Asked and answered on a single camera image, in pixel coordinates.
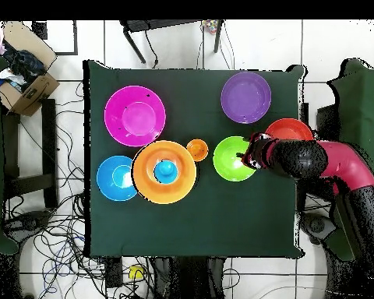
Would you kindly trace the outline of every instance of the plate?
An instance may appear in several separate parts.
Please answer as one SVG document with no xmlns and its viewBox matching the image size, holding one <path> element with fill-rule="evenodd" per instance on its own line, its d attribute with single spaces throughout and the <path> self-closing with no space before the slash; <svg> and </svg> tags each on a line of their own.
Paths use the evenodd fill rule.
<svg viewBox="0 0 374 299">
<path fill-rule="evenodd" d="M 258 121 L 269 110 L 271 101 L 267 81 L 254 72 L 240 72 L 232 76 L 221 92 L 224 113 L 237 123 Z"/>
<path fill-rule="evenodd" d="M 132 182 L 132 159 L 126 156 L 107 158 L 97 170 L 97 185 L 112 201 L 123 202 L 137 194 Z"/>
<path fill-rule="evenodd" d="M 245 166 L 236 153 L 245 153 L 249 142 L 241 136 L 230 136 L 222 140 L 213 152 L 213 165 L 216 172 L 228 181 L 243 181 L 255 173 Z"/>
<path fill-rule="evenodd" d="M 165 119 L 159 96 L 142 86 L 127 86 L 116 91 L 104 110 L 109 134 L 125 146 L 153 142 L 164 129 Z"/>
<path fill-rule="evenodd" d="M 177 169 L 176 178 L 167 184 L 160 183 L 154 173 L 156 166 L 164 160 L 172 162 Z M 153 203 L 169 204 L 190 192 L 196 180 L 196 164 L 184 146 L 172 141 L 156 141 L 135 156 L 132 179 L 142 197 Z"/>
</svg>

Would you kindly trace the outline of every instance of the chair leg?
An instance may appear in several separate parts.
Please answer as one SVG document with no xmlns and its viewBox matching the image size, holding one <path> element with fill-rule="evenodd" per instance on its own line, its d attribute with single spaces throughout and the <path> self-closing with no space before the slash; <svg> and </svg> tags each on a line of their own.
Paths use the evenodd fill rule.
<svg viewBox="0 0 374 299">
<path fill-rule="evenodd" d="M 216 37 L 215 37 L 215 49 L 214 52 L 217 53 L 219 49 L 219 40 L 221 39 L 221 26 L 223 24 L 223 19 L 217 20 L 217 29 L 216 29 Z"/>
<path fill-rule="evenodd" d="M 145 58 L 143 57 L 143 55 L 141 54 L 139 48 L 137 48 L 136 44 L 134 43 L 132 37 L 130 37 L 130 34 L 127 30 L 127 28 L 123 28 L 123 34 L 125 35 L 127 41 L 130 43 L 130 46 L 132 46 L 133 50 L 136 52 L 137 56 L 139 57 L 140 61 L 143 63 L 143 64 L 146 64 L 146 60 Z"/>
</svg>

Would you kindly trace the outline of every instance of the green bowl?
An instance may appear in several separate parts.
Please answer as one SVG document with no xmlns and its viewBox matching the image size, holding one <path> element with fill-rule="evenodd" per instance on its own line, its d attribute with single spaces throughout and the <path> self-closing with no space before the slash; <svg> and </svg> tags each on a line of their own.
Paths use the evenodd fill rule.
<svg viewBox="0 0 374 299">
<path fill-rule="evenodd" d="M 245 166 L 236 153 L 245 153 L 249 142 L 241 136 L 230 136 L 222 140 L 213 152 L 213 165 L 216 172 L 228 181 L 243 181 L 255 173 Z"/>
</svg>

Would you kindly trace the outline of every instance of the orange plate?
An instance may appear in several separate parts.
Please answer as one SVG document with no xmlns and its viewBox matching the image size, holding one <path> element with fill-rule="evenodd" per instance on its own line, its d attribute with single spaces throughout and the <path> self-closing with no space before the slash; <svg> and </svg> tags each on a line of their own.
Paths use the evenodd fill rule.
<svg viewBox="0 0 374 299">
<path fill-rule="evenodd" d="M 191 153 L 195 162 L 204 160 L 208 155 L 208 145 L 201 139 L 194 139 L 187 145 L 187 150 Z"/>
<path fill-rule="evenodd" d="M 170 160 L 178 168 L 178 176 L 170 184 L 161 184 L 153 169 L 162 160 Z M 142 148 L 132 163 L 135 188 L 145 199 L 157 204 L 170 204 L 185 197 L 196 180 L 196 164 L 184 146 L 172 141 L 156 141 Z"/>
</svg>

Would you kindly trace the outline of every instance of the magenta plate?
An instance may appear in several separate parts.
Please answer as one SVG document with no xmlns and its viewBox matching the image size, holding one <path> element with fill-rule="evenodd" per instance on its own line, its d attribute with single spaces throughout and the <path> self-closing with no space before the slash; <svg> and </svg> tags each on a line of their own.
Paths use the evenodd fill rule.
<svg viewBox="0 0 374 299">
<path fill-rule="evenodd" d="M 104 111 L 109 134 L 125 146 L 152 143 L 164 129 L 165 119 L 159 96 L 142 86 L 127 86 L 116 91 Z"/>
</svg>

